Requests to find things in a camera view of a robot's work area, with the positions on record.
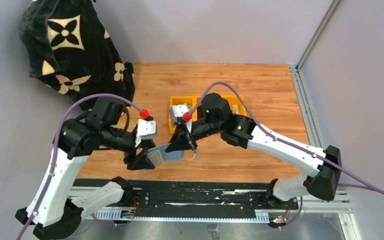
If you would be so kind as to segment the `silver credit card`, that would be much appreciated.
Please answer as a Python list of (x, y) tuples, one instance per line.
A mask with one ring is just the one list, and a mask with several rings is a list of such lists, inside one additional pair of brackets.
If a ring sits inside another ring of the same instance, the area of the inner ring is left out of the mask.
[(154, 152), (148, 158), (151, 161), (151, 163), (154, 165), (155, 168), (165, 162), (163, 155), (161, 154), (160, 151)]

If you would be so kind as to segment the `green leather card holder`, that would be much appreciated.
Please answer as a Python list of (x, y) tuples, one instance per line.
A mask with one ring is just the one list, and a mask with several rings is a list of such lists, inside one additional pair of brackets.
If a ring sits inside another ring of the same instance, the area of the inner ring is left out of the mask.
[[(181, 160), (183, 158), (183, 156), (184, 156), (184, 151), (180, 150), (180, 151), (174, 151), (174, 152), (166, 152), (166, 148), (168, 147), (168, 145), (169, 144), (166, 143), (166, 144), (162, 144), (162, 145), (150, 148), (148, 150), (147, 156), (149, 157), (154, 152), (160, 151), (162, 156), (163, 156), (164, 163), (165, 162), (173, 162), (173, 161)], [(140, 171), (150, 171), (150, 170), (152, 170), (152, 169), (142, 169)]]

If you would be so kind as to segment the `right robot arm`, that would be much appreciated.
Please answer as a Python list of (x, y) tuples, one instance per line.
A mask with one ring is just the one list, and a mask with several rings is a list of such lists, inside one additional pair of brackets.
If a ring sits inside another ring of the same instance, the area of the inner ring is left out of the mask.
[(289, 178), (275, 178), (266, 190), (263, 201), (273, 207), (295, 197), (311, 195), (320, 200), (335, 198), (341, 171), (340, 150), (307, 145), (265, 128), (251, 117), (232, 112), (227, 99), (217, 93), (207, 94), (199, 104), (203, 117), (194, 121), (186, 105), (173, 105), (171, 119), (175, 132), (167, 153), (198, 150), (198, 140), (220, 134), (227, 144), (270, 154), (294, 165), (302, 173)]

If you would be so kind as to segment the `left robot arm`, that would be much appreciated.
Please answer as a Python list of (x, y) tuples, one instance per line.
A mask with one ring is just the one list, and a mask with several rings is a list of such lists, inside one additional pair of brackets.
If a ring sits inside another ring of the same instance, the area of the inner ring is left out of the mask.
[(40, 187), (32, 202), (15, 214), (25, 228), (34, 227), (33, 235), (39, 240), (68, 238), (87, 217), (111, 204), (139, 207), (132, 184), (119, 176), (84, 195), (69, 196), (79, 171), (101, 146), (125, 153), (129, 170), (155, 168), (147, 156), (157, 136), (157, 124), (149, 112), (138, 108), (139, 121), (128, 132), (115, 124), (122, 111), (133, 105), (130, 100), (110, 93), (89, 98), (95, 99), (91, 111), (76, 118), (63, 116)]

